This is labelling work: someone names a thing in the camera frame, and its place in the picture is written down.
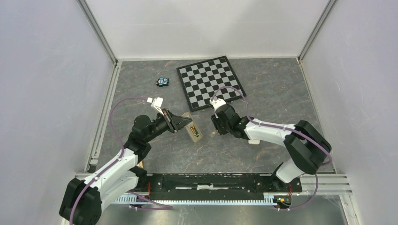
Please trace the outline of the beige remote control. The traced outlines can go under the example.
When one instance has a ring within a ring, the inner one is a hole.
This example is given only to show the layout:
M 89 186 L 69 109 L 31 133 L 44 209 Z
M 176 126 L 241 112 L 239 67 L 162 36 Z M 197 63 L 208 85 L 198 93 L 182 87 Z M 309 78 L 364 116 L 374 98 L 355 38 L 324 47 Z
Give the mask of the beige remote control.
M 187 133 L 189 134 L 190 138 L 194 143 L 197 143 L 199 140 L 203 138 L 202 132 L 198 128 L 196 121 L 194 120 L 193 116 L 190 112 L 185 112 L 183 117 L 188 117 L 191 119 L 191 122 L 185 126 Z

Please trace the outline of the beige battery cover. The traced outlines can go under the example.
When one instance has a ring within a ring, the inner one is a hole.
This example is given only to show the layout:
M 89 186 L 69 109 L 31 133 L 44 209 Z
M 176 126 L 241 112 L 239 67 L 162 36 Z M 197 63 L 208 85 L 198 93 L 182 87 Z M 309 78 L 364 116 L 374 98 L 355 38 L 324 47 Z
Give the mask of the beige battery cover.
M 216 132 L 215 131 L 213 131 L 213 132 L 211 132 L 211 134 L 209 135 L 211 138 L 214 138 L 215 136 L 216 136 Z

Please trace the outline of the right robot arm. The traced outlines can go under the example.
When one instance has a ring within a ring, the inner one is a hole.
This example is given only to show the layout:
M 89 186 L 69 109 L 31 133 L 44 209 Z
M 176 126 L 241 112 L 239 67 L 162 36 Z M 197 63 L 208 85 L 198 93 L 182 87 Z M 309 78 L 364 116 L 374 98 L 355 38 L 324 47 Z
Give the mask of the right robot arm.
M 271 186 L 276 191 L 284 191 L 291 181 L 303 174 L 316 174 L 327 163 L 326 159 L 329 163 L 332 161 L 331 145 L 308 121 L 276 124 L 241 117 L 221 99 L 212 102 L 212 106 L 211 120 L 219 134 L 231 134 L 249 144 L 265 141 L 286 148 L 290 159 L 278 166 L 271 178 Z

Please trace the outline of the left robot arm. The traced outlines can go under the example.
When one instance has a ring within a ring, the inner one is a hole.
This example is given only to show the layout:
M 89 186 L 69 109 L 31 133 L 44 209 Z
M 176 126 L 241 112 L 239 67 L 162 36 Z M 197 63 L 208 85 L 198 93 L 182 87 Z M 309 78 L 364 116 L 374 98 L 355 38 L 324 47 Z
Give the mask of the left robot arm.
M 71 225 L 95 225 L 103 211 L 124 193 L 147 186 L 147 177 L 138 164 L 151 149 L 150 141 L 166 131 L 176 133 L 192 119 L 168 109 L 151 120 L 146 115 L 134 119 L 132 131 L 121 150 L 104 166 L 80 180 L 73 178 L 66 187 L 59 215 Z

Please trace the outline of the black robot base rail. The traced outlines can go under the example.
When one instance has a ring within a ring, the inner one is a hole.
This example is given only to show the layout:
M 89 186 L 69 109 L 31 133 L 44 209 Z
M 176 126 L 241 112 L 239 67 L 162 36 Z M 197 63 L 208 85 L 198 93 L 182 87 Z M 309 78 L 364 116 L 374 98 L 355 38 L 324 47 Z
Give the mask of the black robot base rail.
M 139 179 L 134 192 L 151 200 L 262 200 L 264 193 L 300 193 L 299 178 L 283 183 L 262 173 L 152 173 Z

